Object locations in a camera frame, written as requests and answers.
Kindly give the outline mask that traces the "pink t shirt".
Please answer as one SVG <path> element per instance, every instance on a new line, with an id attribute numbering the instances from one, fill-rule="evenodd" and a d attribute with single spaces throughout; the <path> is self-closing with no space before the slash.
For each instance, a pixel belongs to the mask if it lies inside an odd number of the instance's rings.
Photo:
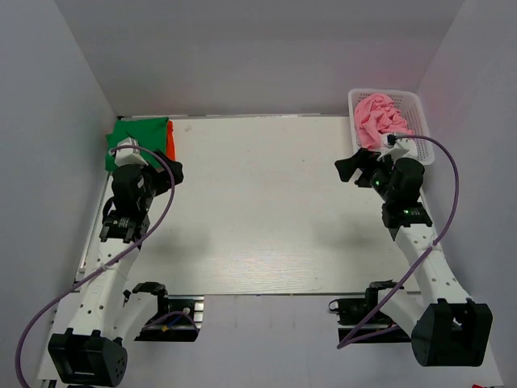
<path id="1" fill-rule="evenodd" d="M 413 134 L 394 101 L 381 93 L 358 102 L 354 110 L 354 125 L 361 147 L 368 150 L 379 150 L 385 134 Z"/>

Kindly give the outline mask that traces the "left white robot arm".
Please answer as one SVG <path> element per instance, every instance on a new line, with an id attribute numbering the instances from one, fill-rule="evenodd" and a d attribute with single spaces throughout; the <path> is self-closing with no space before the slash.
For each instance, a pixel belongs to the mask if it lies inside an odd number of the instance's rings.
<path id="1" fill-rule="evenodd" d="M 138 145 L 115 148 L 112 195 L 103 207 L 94 265 L 78 283 L 82 299 L 68 327 L 48 343 L 59 378 L 70 387 L 117 387 L 128 363 L 125 343 L 139 335 L 166 295 L 156 282 L 126 288 L 142 243 L 157 228 L 148 216 L 153 200 L 173 195 L 183 181 L 180 162 L 155 150 L 153 166 L 143 157 L 147 152 Z"/>

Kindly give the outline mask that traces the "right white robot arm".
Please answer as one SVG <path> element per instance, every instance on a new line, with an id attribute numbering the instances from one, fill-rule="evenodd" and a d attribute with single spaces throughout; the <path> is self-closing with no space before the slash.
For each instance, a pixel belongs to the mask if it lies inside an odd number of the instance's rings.
<path id="1" fill-rule="evenodd" d="M 364 148 L 334 164 L 343 182 L 373 189 L 383 200 L 382 221 L 410 268 L 397 283 L 375 283 L 367 314 L 338 344 L 344 348 L 372 337 L 360 334 L 376 314 L 391 319 L 389 331 L 410 337 L 416 361 L 425 367 L 479 367 L 487 349 L 493 315 L 476 303 L 452 273 L 440 234 L 422 202 L 425 167 L 408 157 L 392 159 Z"/>

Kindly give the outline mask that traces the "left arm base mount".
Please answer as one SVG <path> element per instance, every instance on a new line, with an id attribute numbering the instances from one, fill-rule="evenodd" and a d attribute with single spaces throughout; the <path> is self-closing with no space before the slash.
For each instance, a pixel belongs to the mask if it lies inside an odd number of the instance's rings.
<path id="1" fill-rule="evenodd" d="M 202 326 L 204 296 L 169 295 L 166 286 L 144 282 L 132 289 L 132 294 L 150 294 L 153 315 L 135 338 L 140 342 L 194 342 Z"/>

